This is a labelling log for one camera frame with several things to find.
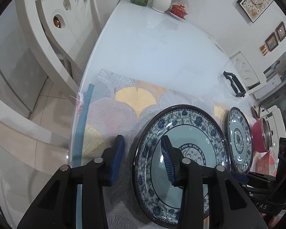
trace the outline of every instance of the framed picture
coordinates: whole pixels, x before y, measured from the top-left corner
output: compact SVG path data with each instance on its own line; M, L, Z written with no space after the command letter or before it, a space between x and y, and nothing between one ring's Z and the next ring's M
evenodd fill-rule
M267 44L267 46L269 48L269 51L271 51L271 52L274 50L274 48L276 48L278 46L278 40L277 40L277 38L275 36L275 33L272 33L268 37L268 39L266 39L266 44Z
M281 22L275 31L278 34L278 39L280 42L282 42L282 40L286 37L286 28L284 22Z
M245 11L252 22L269 7L273 0L238 0L237 3Z

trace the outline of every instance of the blue fabric trim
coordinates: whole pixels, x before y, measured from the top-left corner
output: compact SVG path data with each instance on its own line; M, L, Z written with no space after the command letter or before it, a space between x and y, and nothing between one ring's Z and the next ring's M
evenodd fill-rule
M91 100L91 96L93 93L93 89L94 89L94 85L89 84L89 88L86 92L82 111L78 119L76 132L74 136L73 156L72 156L72 163L71 163L72 168L82 165L82 151L83 151L85 127L86 127L88 110L89 110L89 105L90 105L90 100Z

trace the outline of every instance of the floor tile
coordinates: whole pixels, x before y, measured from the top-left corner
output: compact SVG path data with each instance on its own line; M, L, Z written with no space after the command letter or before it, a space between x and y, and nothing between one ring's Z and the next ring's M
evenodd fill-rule
M52 85L49 96L66 99L63 92L55 84Z
M67 156L68 150L38 141L36 148L36 169L52 175L61 165L68 163Z
M52 80L48 77L46 82L44 83L42 90L40 91L40 95L45 95L48 96L50 93L50 90L52 88L53 82Z
M46 105L47 96L40 95L37 99L33 112L31 113L30 120L37 125L40 125L41 117L44 107Z
M74 106L68 99L48 97L40 126L69 138L73 111Z
M35 167L36 140L0 123L0 146L24 163Z

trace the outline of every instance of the plate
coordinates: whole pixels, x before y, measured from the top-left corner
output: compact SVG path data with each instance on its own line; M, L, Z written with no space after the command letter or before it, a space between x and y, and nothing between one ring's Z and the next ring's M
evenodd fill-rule
M253 161L252 134L244 114L237 107L231 108L228 116L227 139L232 169L247 173Z
M168 10L168 13L169 13L172 17L176 18L177 20L185 21L185 18L180 18L179 16L173 14L170 10Z
M161 111L144 129L135 151L133 189L143 212L156 224L177 227L182 189L168 180L160 138L168 135L181 149L203 166L218 164L230 171L229 149L223 132L205 111L191 105L176 105ZM204 185L204 217L209 215L208 187Z

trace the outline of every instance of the floral painting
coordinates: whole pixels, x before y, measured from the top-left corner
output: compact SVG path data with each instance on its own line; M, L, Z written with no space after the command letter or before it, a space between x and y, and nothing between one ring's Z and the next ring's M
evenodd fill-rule
M237 3L246 12L252 22L269 7L273 0L238 0Z

